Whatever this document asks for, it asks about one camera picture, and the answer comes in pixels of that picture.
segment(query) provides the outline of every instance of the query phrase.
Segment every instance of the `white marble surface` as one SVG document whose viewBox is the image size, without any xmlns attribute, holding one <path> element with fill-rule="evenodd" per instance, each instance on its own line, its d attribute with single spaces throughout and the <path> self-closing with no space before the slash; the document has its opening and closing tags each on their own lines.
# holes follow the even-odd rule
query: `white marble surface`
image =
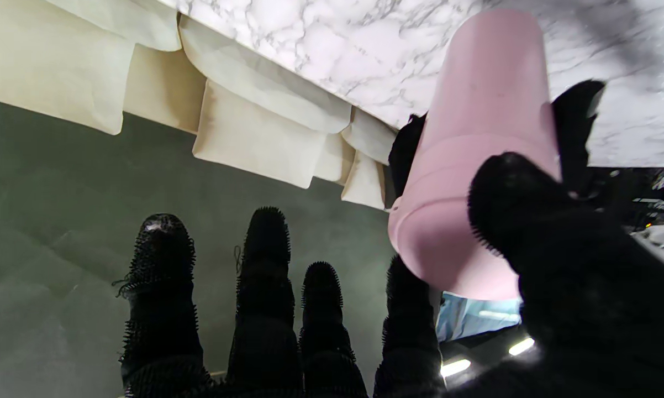
<svg viewBox="0 0 664 398">
<path fill-rule="evenodd" d="M 599 166 L 664 166 L 664 0 L 160 0 L 399 127 L 430 105 L 454 30 L 483 8 L 531 11 L 554 96 L 608 81 Z"/>
</svg>

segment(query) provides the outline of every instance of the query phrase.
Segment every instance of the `gray wall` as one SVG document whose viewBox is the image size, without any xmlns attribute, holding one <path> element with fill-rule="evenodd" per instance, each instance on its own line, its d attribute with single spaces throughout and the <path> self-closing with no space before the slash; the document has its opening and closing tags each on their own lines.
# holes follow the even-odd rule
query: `gray wall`
<svg viewBox="0 0 664 398">
<path fill-rule="evenodd" d="M 345 324 L 371 390 L 381 351 L 387 215 L 195 159 L 194 136 L 125 115 L 115 137 L 0 104 L 0 397 L 122 394 L 117 358 L 128 271 L 143 218 L 171 212 L 195 239 L 194 300 L 209 370 L 224 370 L 234 327 L 234 246 L 249 217 L 278 206 L 292 237 L 299 298 L 315 260 L 337 268 Z M 299 309 L 297 328 L 299 328 Z"/>
</svg>

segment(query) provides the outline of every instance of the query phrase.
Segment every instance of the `light blue fabric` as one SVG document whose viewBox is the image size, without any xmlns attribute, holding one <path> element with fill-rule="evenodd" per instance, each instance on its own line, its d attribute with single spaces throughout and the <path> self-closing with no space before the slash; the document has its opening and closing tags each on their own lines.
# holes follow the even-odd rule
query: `light blue fabric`
<svg viewBox="0 0 664 398">
<path fill-rule="evenodd" d="M 483 301 L 442 293 L 445 302 L 438 315 L 439 342 L 493 332 L 520 322 L 521 300 Z"/>
</svg>

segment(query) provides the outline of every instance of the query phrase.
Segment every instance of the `glove finger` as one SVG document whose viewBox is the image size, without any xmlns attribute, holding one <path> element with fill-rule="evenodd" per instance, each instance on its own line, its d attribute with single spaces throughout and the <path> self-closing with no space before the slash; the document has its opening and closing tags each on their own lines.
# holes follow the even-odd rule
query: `glove finger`
<svg viewBox="0 0 664 398">
<path fill-rule="evenodd" d="M 552 104 L 562 180 L 570 191 L 580 191 L 582 187 L 589 159 L 587 139 L 604 89 L 602 81 L 582 81 L 567 89 Z"/>
<path fill-rule="evenodd" d="M 418 148 L 420 135 L 425 126 L 425 116 L 411 115 L 408 124 L 398 131 L 391 153 L 388 154 L 388 165 L 391 167 L 393 179 L 393 188 L 396 196 L 401 196 L 405 189 L 405 183 L 408 181 L 410 166 L 413 164 L 415 151 Z"/>
</svg>

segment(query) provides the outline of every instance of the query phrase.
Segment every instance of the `pink plastic cup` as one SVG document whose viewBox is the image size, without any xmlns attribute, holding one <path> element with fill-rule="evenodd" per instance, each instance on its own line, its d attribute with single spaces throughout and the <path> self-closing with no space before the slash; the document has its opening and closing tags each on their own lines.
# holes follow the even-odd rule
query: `pink plastic cup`
<svg viewBox="0 0 664 398">
<path fill-rule="evenodd" d="M 388 235 L 407 267 L 435 288 L 477 300 L 518 297 L 506 260 L 473 236 L 466 197 L 490 156 L 515 151 L 560 178 L 541 28 L 496 9 L 455 33 Z"/>
</svg>

